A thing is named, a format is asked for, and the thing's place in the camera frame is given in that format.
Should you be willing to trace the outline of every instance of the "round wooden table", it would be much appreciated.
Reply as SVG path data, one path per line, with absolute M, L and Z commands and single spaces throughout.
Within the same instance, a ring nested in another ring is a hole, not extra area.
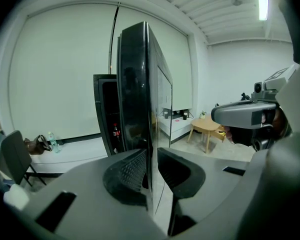
M 207 134 L 207 140 L 206 140 L 206 147 L 205 147 L 205 153 L 208 153 L 209 148 L 209 140 L 211 133 L 214 133 L 218 128 L 220 124 L 212 121 L 211 115 L 206 115 L 205 119 L 197 118 L 192 120 L 191 122 L 191 131 L 188 137 L 187 143 L 189 142 L 192 132 L 194 130 L 197 130 L 198 132 L 202 133 L 201 135 L 201 141 L 204 139 L 204 134 Z

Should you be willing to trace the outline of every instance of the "fluorescent light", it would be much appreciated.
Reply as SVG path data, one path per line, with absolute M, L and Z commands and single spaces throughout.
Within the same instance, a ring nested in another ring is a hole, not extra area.
M 269 0 L 259 0 L 259 20 L 266 21 L 268 18 Z

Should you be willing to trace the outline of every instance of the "brown bag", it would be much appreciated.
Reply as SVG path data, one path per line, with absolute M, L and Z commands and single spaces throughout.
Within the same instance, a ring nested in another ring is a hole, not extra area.
M 43 152 L 51 151 L 52 148 L 49 146 L 45 136 L 39 135 L 34 140 L 29 140 L 28 138 L 24 139 L 24 144 L 26 149 L 31 155 L 41 155 Z

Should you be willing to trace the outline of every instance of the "white ceiling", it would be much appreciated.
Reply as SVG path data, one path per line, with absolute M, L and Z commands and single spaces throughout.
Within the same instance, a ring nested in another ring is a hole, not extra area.
M 267 21 L 259 20 L 258 0 L 166 0 L 186 14 L 206 36 L 209 45 L 235 40 L 291 42 L 278 0 L 270 0 Z

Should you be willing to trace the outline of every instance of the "chair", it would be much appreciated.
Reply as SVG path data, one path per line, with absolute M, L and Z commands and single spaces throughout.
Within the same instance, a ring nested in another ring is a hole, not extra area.
M 20 184 L 24 178 L 30 186 L 30 182 L 25 173 L 30 167 L 36 177 L 44 184 L 44 180 L 38 175 L 31 165 L 32 159 L 24 144 L 21 132 L 16 130 L 9 134 L 0 145 L 0 170 L 14 180 L 16 184 Z

